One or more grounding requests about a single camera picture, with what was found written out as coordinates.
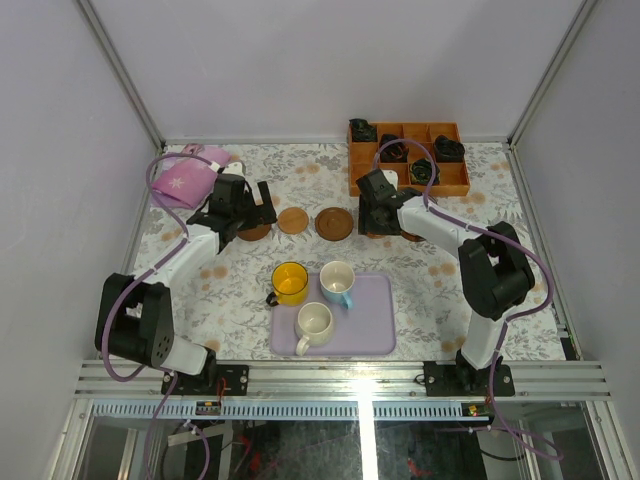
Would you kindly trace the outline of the dark brown coaster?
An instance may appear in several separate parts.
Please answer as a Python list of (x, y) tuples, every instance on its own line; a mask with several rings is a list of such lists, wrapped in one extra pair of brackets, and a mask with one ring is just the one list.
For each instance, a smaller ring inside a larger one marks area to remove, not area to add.
[(326, 208), (315, 219), (316, 232), (328, 241), (336, 242), (346, 239), (351, 234), (353, 226), (352, 215), (339, 207)]
[(271, 232), (271, 225), (261, 225), (252, 229), (239, 231), (237, 236), (247, 242), (255, 242), (265, 238)]
[(414, 243), (419, 243), (419, 242), (424, 242), (425, 239), (422, 238), (421, 236), (415, 235), (415, 234), (410, 234), (406, 231), (401, 231), (401, 236), (403, 238), (405, 238), (406, 240), (410, 241), (410, 242), (414, 242)]

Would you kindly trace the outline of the yellow mug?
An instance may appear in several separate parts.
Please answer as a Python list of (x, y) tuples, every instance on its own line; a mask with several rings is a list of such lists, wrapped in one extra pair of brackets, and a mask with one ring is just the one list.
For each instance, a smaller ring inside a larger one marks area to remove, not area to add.
[(278, 265), (271, 275), (272, 291), (266, 297), (270, 307), (278, 305), (298, 306), (306, 301), (309, 291), (309, 274), (297, 262)]

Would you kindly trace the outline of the light blue mug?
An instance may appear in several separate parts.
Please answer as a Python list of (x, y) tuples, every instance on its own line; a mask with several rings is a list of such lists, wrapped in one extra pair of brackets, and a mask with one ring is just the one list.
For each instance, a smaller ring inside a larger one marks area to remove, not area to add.
[(321, 291), (330, 303), (345, 309), (353, 307), (351, 291), (356, 276), (353, 269), (342, 261), (331, 261), (325, 264), (319, 274)]

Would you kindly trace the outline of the cream white mug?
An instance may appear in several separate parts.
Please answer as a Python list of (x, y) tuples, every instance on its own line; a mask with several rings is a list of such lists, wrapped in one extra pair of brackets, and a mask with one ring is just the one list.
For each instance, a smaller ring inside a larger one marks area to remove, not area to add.
[(310, 347), (328, 344), (335, 331), (332, 312), (320, 302), (304, 304), (298, 312), (294, 326), (298, 337), (295, 349), (297, 356), (304, 356)]

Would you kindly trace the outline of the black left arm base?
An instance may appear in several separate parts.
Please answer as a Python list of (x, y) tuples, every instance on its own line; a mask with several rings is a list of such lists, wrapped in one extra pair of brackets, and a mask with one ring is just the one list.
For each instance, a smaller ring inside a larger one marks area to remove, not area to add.
[(171, 395), (204, 396), (216, 399), (246, 396), (249, 384), (248, 365), (218, 364), (206, 366), (198, 375), (180, 373)]

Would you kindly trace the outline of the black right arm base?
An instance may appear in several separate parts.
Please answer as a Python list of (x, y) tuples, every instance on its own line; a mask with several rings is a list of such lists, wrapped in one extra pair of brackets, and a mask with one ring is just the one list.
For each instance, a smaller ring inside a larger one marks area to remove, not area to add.
[(508, 365), (502, 363), (502, 356), (490, 357), (489, 365), (475, 369), (457, 352), (453, 362), (424, 361), (423, 370), (413, 382), (422, 386), (427, 396), (462, 397), (490, 396), (493, 388), (495, 397), (514, 397), (513, 375)]

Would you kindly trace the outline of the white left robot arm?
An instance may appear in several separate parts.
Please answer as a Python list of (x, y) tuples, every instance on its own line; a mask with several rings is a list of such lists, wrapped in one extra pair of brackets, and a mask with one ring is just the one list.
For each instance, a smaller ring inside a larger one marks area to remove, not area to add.
[(115, 372), (112, 356), (167, 372), (184, 374), (197, 394), (212, 392), (219, 371), (214, 353), (175, 335), (172, 295), (204, 263), (220, 254), (237, 234), (277, 220), (267, 182), (257, 183), (255, 198), (241, 174), (225, 169), (204, 203), (178, 221), (181, 237), (142, 273), (110, 275), (103, 286), (95, 345), (112, 378), (126, 382), (134, 374)]

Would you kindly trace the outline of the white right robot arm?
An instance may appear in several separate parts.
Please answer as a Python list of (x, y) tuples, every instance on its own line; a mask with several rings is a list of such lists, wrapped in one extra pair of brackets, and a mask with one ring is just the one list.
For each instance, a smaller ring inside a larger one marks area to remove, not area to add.
[(471, 308), (466, 342), (456, 369), (458, 387), (478, 394), (492, 380), (489, 369), (509, 314), (519, 310), (535, 280), (513, 227), (479, 227), (438, 206), (413, 188), (398, 190), (375, 169), (356, 181), (359, 232), (419, 237), (442, 248), (459, 265), (464, 298)]

